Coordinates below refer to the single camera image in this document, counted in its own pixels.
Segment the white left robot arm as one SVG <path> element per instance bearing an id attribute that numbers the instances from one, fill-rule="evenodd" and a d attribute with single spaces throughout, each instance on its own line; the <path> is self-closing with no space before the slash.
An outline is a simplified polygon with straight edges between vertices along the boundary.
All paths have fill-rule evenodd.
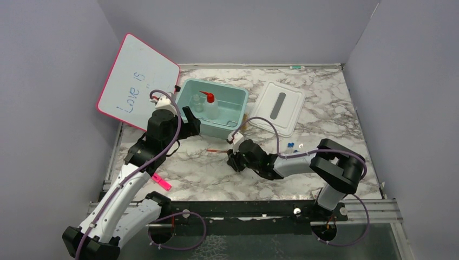
<path id="1" fill-rule="evenodd" d="M 97 205 L 78 226 L 67 227 L 63 241 L 75 259 L 117 259 L 122 247 L 144 226 L 164 222 L 171 213 L 171 200 L 151 192 L 129 214 L 125 211 L 135 195 L 167 158 L 167 152 L 181 139 L 200 133 L 200 120 L 189 107 L 182 112 L 187 121 L 172 109 L 156 109 L 147 123 L 147 131 L 128 150 L 118 178 Z"/>

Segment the white squeeze bottle red nozzle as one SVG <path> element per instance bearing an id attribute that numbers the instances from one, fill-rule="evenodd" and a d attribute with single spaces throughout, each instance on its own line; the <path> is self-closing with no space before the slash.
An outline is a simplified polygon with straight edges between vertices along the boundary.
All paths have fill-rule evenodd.
<path id="1" fill-rule="evenodd" d="M 206 95 L 206 101 L 204 103 L 204 112 L 209 120 L 215 120 L 219 116 L 218 101 L 214 94 L 210 92 L 200 91 Z"/>

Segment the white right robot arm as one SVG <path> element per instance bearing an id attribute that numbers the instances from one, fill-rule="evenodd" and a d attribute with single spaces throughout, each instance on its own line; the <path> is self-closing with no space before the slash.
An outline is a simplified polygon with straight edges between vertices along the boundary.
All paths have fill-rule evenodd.
<path id="1" fill-rule="evenodd" d="M 234 144 L 226 153 L 227 164 L 234 171 L 248 168 L 267 180 L 318 174 L 326 182 L 312 206 L 312 213 L 319 220 L 328 219 L 345 196 L 355 194 L 368 171 L 361 155 L 330 139 L 322 139 L 312 151 L 287 155 L 267 153 L 247 139 Z"/>

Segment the small clear glass jar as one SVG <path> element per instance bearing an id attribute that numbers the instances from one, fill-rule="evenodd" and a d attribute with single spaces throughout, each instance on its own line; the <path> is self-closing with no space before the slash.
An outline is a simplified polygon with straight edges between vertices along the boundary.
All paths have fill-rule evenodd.
<path id="1" fill-rule="evenodd" d="M 195 112 L 201 113 L 204 111 L 204 103 L 201 100 L 201 96 L 199 94 L 194 94 L 192 96 L 192 106 Z"/>

